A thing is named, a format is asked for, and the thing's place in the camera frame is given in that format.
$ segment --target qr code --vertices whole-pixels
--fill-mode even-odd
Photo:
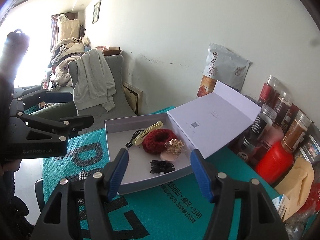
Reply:
[[[197,126],[199,126],[199,124],[197,122],[194,122],[191,124],[193,128],[196,128]]]

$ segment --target red bottle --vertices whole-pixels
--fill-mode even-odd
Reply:
[[[293,156],[286,152],[278,141],[258,162],[255,171],[269,184],[275,182],[293,164]]]

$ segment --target black hair clip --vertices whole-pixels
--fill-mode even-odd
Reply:
[[[138,137],[138,135],[140,134],[140,133],[142,133],[144,130],[137,130],[137,131],[135,131],[134,133],[133,133],[133,135],[132,135],[132,139],[130,140],[130,142],[128,142],[125,146],[127,147],[127,148],[130,148],[131,146],[132,146],[132,141],[135,139],[135,138],[137,138]]]
[[[159,173],[162,175],[175,170],[175,168],[173,168],[174,165],[166,161],[153,160],[150,163],[151,163],[150,173]]]

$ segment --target black label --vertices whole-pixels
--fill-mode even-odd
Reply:
[[[266,127],[267,122],[264,121],[259,115],[257,116],[254,123],[251,125],[251,134],[254,134],[257,138],[263,132],[264,128]]]

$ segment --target pile of clothes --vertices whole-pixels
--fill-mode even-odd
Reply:
[[[72,87],[68,63],[81,57],[85,46],[90,46],[89,39],[80,37],[61,40],[52,48],[48,68],[52,68],[50,80],[53,85]]]

